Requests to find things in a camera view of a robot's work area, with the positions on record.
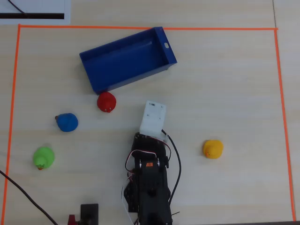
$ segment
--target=white paper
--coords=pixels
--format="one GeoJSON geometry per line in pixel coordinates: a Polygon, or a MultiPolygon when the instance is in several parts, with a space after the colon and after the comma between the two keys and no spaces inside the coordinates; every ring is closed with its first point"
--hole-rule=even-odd
{"type": "MultiPolygon", "coordinates": [[[[0,24],[66,25],[71,22],[71,0],[12,0],[25,13],[64,13],[65,19],[0,19],[0,24]]],[[[0,0],[0,13],[19,13],[7,0],[0,0]]]]}

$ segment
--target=cable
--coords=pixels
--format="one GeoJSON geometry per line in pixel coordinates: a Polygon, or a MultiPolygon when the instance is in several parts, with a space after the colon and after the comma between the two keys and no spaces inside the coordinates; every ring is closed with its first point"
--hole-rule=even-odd
{"type": "MultiPolygon", "coordinates": [[[[166,133],[164,130],[161,130],[161,132],[163,132],[164,135],[167,135],[167,133],[166,133]]],[[[177,158],[178,158],[178,163],[179,163],[179,173],[178,173],[178,178],[177,178],[177,180],[176,180],[174,189],[173,189],[172,194],[171,194],[171,197],[170,197],[170,199],[169,199],[169,205],[170,205],[170,204],[171,204],[171,201],[172,201],[172,199],[173,199],[175,190],[176,190],[176,188],[177,188],[178,182],[179,182],[179,180],[180,180],[180,176],[181,176],[181,160],[180,160],[179,153],[178,153],[178,151],[177,151],[177,148],[176,148],[176,146],[175,146],[175,144],[174,144],[172,138],[171,138],[169,135],[167,135],[167,136],[168,136],[169,140],[171,141],[171,143],[172,143],[172,145],[173,145],[173,147],[174,147],[174,149],[175,149],[175,152],[176,152],[176,155],[177,155],[177,158]]]]}
{"type": "Polygon", "coordinates": [[[158,138],[155,138],[155,137],[150,137],[149,136],[149,138],[152,138],[152,139],[155,139],[155,140],[158,140],[159,142],[162,142],[164,145],[166,145],[167,147],[168,147],[168,149],[170,150],[170,156],[169,156],[169,159],[168,159],[168,161],[170,161],[170,158],[171,158],[171,148],[170,148],[170,146],[166,143],[166,142],[164,142],[164,141],[162,141],[162,140],[159,140],[158,138]]]}
{"type": "Polygon", "coordinates": [[[125,203],[124,203],[124,200],[123,200],[123,188],[124,188],[124,185],[122,186],[122,190],[121,190],[121,200],[122,200],[122,202],[123,202],[124,209],[125,209],[125,211],[126,211],[126,213],[127,213],[128,217],[129,217],[130,221],[132,222],[132,224],[133,224],[133,225],[135,225],[135,224],[133,223],[133,221],[132,221],[132,219],[131,219],[131,217],[130,217],[130,215],[129,215],[128,211],[127,211],[127,209],[126,209],[126,206],[125,206],[125,203]]]}
{"type": "Polygon", "coordinates": [[[180,211],[179,211],[179,212],[175,212],[175,213],[173,213],[171,216],[174,216],[174,215],[176,215],[176,214],[178,214],[178,213],[180,213],[180,211]]]}
{"type": "Polygon", "coordinates": [[[26,191],[24,191],[23,188],[21,188],[16,182],[14,182],[10,177],[8,177],[4,172],[2,172],[0,170],[0,173],[6,178],[8,179],[13,185],[15,185],[20,191],[22,191],[22,193],[29,199],[29,201],[31,201],[32,204],[34,204],[35,207],[37,207],[42,213],[45,214],[45,216],[47,216],[47,218],[54,224],[54,225],[58,225],[55,220],[45,211],[42,209],[42,207],[40,207],[38,204],[36,204],[36,202],[26,193],[26,191]]]}
{"type": "Polygon", "coordinates": [[[127,159],[126,159],[126,161],[125,161],[125,169],[126,169],[128,172],[132,173],[132,174],[133,174],[133,172],[127,169],[127,162],[128,162],[128,160],[129,160],[130,156],[132,155],[132,153],[135,152],[135,151],[141,151],[141,152],[144,152],[144,153],[154,154],[154,155],[155,155],[155,158],[157,158],[156,153],[153,152],[153,151],[144,151],[144,150],[139,150],[139,149],[136,149],[136,150],[131,151],[131,152],[129,153],[129,155],[127,156],[127,159]]]}
{"type": "Polygon", "coordinates": [[[12,4],[13,5],[13,7],[15,7],[20,13],[23,13],[24,15],[27,15],[25,12],[23,12],[22,10],[20,10],[11,0],[8,0],[8,2],[10,3],[10,4],[12,4]]]}

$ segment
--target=white block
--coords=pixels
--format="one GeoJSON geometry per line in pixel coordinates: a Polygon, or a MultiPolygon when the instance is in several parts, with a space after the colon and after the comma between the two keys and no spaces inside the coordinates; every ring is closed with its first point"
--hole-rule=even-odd
{"type": "Polygon", "coordinates": [[[157,102],[147,101],[140,133],[160,140],[165,139],[165,135],[161,132],[165,121],[166,106],[157,102]]]}

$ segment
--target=green rubber duck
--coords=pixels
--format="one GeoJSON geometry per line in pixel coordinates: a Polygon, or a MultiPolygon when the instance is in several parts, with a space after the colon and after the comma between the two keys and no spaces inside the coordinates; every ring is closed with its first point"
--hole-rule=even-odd
{"type": "Polygon", "coordinates": [[[39,169],[49,168],[54,162],[54,152],[49,147],[40,147],[33,154],[33,163],[39,169]]]}

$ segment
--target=white wire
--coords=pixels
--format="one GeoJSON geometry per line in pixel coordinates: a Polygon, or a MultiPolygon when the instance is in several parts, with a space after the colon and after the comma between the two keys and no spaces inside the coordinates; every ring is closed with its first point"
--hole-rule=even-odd
{"type": "Polygon", "coordinates": [[[126,209],[126,206],[125,206],[125,203],[124,203],[124,200],[123,200],[123,195],[124,195],[124,194],[123,194],[123,188],[124,188],[124,185],[122,186],[122,190],[121,190],[121,200],[122,200],[122,202],[123,202],[125,212],[127,213],[128,217],[129,217],[129,219],[130,219],[130,221],[132,222],[133,225],[135,225],[135,224],[133,223],[133,221],[132,221],[132,219],[131,219],[129,213],[128,213],[128,210],[126,209]]]}
{"type": "Polygon", "coordinates": [[[130,152],[129,156],[127,157],[127,160],[126,160],[126,163],[125,163],[125,168],[126,168],[126,169],[127,169],[127,163],[128,163],[128,160],[129,160],[130,156],[132,155],[132,153],[134,153],[135,151],[141,151],[141,152],[144,152],[144,153],[154,154],[154,155],[155,155],[155,158],[157,158],[155,152],[143,151],[143,150],[139,150],[139,149],[133,150],[133,151],[130,152]]]}
{"type": "Polygon", "coordinates": [[[169,155],[169,160],[170,160],[170,158],[171,158],[171,148],[170,148],[170,146],[166,143],[166,142],[164,142],[164,141],[162,141],[162,140],[159,140],[158,138],[156,138],[156,137],[149,137],[149,138],[152,138],[152,139],[155,139],[155,140],[158,140],[159,142],[162,142],[165,146],[167,146],[168,147],[168,149],[169,149],[169,151],[170,151],[170,155],[169,155]]]}

